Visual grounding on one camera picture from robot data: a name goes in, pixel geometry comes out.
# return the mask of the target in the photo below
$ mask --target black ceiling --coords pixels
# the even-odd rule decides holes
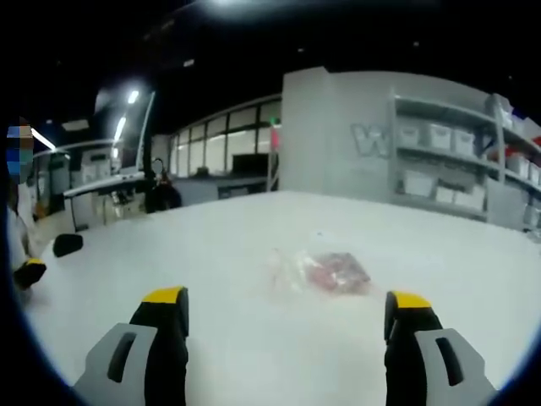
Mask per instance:
[[[27,58],[10,66],[10,100],[37,128],[48,119],[89,117],[103,85],[143,78],[157,90],[151,132],[167,133],[280,92],[285,72],[321,65],[459,81],[507,95],[541,122],[539,33],[522,2],[100,0],[32,7],[25,35],[20,31],[30,40],[16,44]],[[194,65],[184,68],[189,59]],[[98,136],[57,126],[52,138],[60,145]]]

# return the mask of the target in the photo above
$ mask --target white lab coat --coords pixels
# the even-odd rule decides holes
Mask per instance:
[[[30,256],[37,257],[36,224],[32,217],[30,190],[26,184],[19,185],[19,215],[8,207],[8,247],[11,271],[17,271]],[[28,252],[23,241],[28,239]]]

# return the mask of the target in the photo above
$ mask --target shelf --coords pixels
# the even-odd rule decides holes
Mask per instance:
[[[528,179],[525,179],[525,178],[522,178],[520,176],[518,176],[517,173],[514,173],[512,171],[510,171],[509,169],[506,169],[505,170],[505,175],[507,178],[511,178],[513,180],[516,180],[519,184],[522,184],[523,186],[526,186],[527,188],[531,189],[531,190],[534,190],[538,193],[541,193],[541,185],[538,185],[538,184],[534,184],[532,182],[530,182]]]
[[[480,159],[475,156],[460,155],[453,151],[437,150],[435,148],[428,148],[420,145],[399,145],[396,149],[398,151],[409,152],[412,154],[437,156],[453,162],[461,162],[468,165],[474,165],[476,167],[483,167],[494,172],[498,172],[500,170],[498,164],[495,162]]]
[[[515,146],[520,145],[525,147],[529,152],[541,155],[541,146],[535,144],[532,140],[526,138],[524,135],[520,135],[512,129],[504,129],[504,140],[506,144]]]
[[[427,197],[395,194],[395,201],[397,204],[402,206],[410,206],[429,211],[438,211],[444,214],[451,214],[452,216],[470,217],[484,221],[487,219],[486,211],[478,211],[468,207],[454,205],[452,203],[442,203]]]
[[[464,107],[454,106],[442,101],[431,101],[415,97],[395,96],[396,113],[422,119],[435,120],[465,128],[493,126],[494,118]]]

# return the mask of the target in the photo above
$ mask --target desk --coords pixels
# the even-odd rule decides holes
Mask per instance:
[[[69,384],[117,322],[153,289],[189,287],[191,405],[385,404],[385,301],[273,288],[272,253],[319,233],[351,251],[381,292],[430,300],[501,388],[541,320],[539,245],[519,232],[367,201],[275,192],[164,211],[83,232],[26,310]]]
[[[92,193],[110,193],[115,190],[133,187],[134,184],[145,181],[143,172],[114,175],[110,178],[99,179],[95,182],[83,184],[78,188],[64,192],[64,207],[74,222],[74,231],[93,227],[101,220],[94,213],[92,206]]]

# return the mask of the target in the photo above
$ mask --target white shelving unit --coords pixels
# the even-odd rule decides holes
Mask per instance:
[[[479,221],[489,220],[489,196],[485,201],[485,209],[474,210],[471,207],[459,206],[451,203],[439,202],[433,198],[424,198],[415,195],[405,195],[399,191],[399,172],[402,170],[402,159],[415,156],[430,162],[449,162],[456,164],[456,170],[470,167],[478,178],[492,178],[505,185],[512,180],[519,184],[528,193],[541,198],[541,186],[533,184],[528,179],[521,178],[516,173],[505,168],[505,147],[512,145],[520,151],[531,156],[541,155],[541,147],[517,132],[504,128],[496,112],[488,115],[465,107],[452,105],[442,101],[425,100],[417,97],[391,96],[391,154],[389,185],[393,201],[402,206],[422,208],[429,211],[443,212],[455,216],[473,218]],[[438,150],[423,145],[402,145],[397,135],[397,121],[399,118],[414,118],[421,121],[443,123],[453,128],[469,129],[476,136],[482,135],[484,139],[490,137],[498,149],[498,161],[492,162],[477,156],[464,156],[454,151]]]

